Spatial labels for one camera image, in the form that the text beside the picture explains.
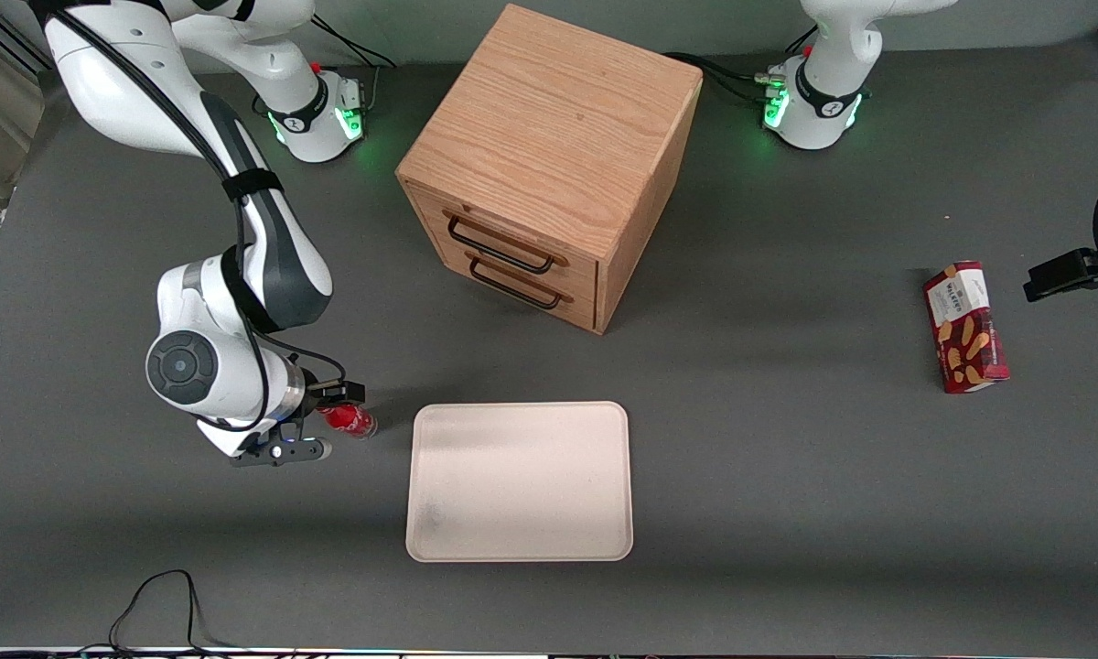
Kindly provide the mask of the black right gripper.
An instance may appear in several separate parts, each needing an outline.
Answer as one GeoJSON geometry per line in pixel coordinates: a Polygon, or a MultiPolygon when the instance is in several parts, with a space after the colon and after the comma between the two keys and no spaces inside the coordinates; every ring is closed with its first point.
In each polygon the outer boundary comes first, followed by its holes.
{"type": "Polygon", "coordinates": [[[307,368],[295,367],[295,389],[298,391],[295,425],[303,428],[306,418],[318,405],[365,405],[365,384],[352,381],[336,381],[322,386],[317,376],[307,368]]]}

